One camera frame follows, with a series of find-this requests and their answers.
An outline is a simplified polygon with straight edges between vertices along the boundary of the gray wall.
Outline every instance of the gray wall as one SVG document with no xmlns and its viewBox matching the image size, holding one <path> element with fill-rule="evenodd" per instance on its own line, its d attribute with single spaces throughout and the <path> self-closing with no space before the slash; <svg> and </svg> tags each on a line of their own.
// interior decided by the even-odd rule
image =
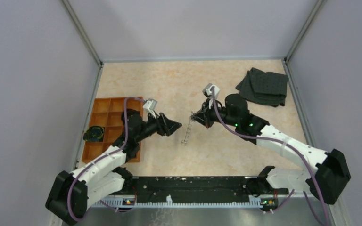
<svg viewBox="0 0 362 226">
<path fill-rule="evenodd" d="M 97 66 L 58 0 L 0 0 L 0 226 L 46 225 Z"/>
<path fill-rule="evenodd" d="M 282 58 L 316 0 L 70 0 L 104 61 Z"/>
<path fill-rule="evenodd" d="M 346 155 L 343 197 L 362 225 L 362 1 L 328 1 L 290 66 L 316 143 Z"/>
</svg>

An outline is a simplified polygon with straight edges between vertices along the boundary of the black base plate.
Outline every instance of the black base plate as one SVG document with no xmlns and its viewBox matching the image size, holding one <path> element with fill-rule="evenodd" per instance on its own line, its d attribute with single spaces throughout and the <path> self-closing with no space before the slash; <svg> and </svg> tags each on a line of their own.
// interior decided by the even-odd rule
<svg viewBox="0 0 362 226">
<path fill-rule="evenodd" d="M 288 194 L 288 189 L 277 189 Z M 249 202 L 249 195 L 274 194 L 274 189 L 262 177 L 133 177 L 116 194 L 134 195 L 138 203 L 231 203 Z"/>
</svg>

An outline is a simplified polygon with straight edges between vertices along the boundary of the dark gray towel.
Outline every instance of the dark gray towel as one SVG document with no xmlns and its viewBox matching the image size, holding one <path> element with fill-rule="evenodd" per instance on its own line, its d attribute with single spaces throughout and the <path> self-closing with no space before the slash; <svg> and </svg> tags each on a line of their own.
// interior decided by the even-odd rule
<svg viewBox="0 0 362 226">
<path fill-rule="evenodd" d="M 265 73 L 252 68 L 236 86 L 236 89 L 244 99 L 250 102 L 277 107 L 285 106 L 287 85 L 288 77 L 286 75 Z"/>
</svg>

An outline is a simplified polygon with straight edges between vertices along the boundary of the orange sorting tray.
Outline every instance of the orange sorting tray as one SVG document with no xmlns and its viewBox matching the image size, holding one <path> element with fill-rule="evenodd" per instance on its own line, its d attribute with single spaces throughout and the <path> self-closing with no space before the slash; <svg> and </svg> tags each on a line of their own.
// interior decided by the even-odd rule
<svg viewBox="0 0 362 226">
<path fill-rule="evenodd" d="M 102 126 L 105 128 L 105 134 L 103 136 L 103 142 L 85 142 L 81 159 L 84 163 L 89 163 L 105 152 L 124 131 L 123 121 L 121 121 L 121 114 L 124 111 L 124 99 L 125 97 L 95 99 L 89 127 Z M 143 116 L 142 107 L 142 102 L 133 99 L 127 101 L 127 108 L 139 111 L 141 117 Z M 141 149 L 138 151 L 136 157 L 128 162 L 140 162 L 140 152 Z"/>
</svg>

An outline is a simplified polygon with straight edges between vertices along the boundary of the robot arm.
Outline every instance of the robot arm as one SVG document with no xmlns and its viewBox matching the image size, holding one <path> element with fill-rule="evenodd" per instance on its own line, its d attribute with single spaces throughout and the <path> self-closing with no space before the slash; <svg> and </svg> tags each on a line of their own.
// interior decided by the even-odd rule
<svg viewBox="0 0 362 226">
<path fill-rule="evenodd" d="M 214 96 L 217 97 L 220 89 L 209 83 L 203 90 L 207 100 L 202 104 L 201 109 L 191 116 L 193 121 L 210 128 L 219 118 L 214 110 L 211 98 L 214 90 Z M 287 170 L 272 168 L 267 174 L 267 182 L 273 188 L 288 188 L 300 191 L 311 192 L 318 197 L 313 180 L 310 177 L 302 159 L 287 146 L 291 145 L 296 148 L 303 158 L 308 162 L 310 169 L 315 174 L 324 201 L 327 204 L 334 204 L 342 193 L 347 182 L 350 180 L 349 169 L 346 164 L 344 155 L 334 149 L 332 152 L 320 150 L 304 143 L 301 143 L 290 136 L 282 133 L 268 121 L 253 115 L 247 108 L 247 102 L 239 94 L 230 94 L 225 98 L 225 106 L 216 100 L 219 115 L 222 121 L 235 127 L 238 134 L 257 137 L 258 139 L 242 138 L 250 141 L 255 145 L 263 146 L 277 152 L 303 170 Z M 274 142 L 266 137 L 282 141 Z"/>
<path fill-rule="evenodd" d="M 127 109 L 128 139 L 125 145 L 123 132 L 104 153 L 84 167 L 70 173 L 59 173 L 46 201 L 46 208 L 69 225 L 74 225 L 77 221 L 71 217 L 67 205 L 72 184 L 71 207 L 77 218 L 84 216 L 89 207 L 105 196 L 120 191 L 125 185 L 124 177 L 127 176 L 122 173 L 120 166 L 136 156 L 139 142 L 155 133 L 170 136 L 182 126 L 181 123 L 168 119 L 163 113 L 157 114 L 154 111 L 156 104 L 153 99 L 145 102 L 144 109 L 149 112 L 147 121 L 142 120 L 139 112 Z"/>
</svg>

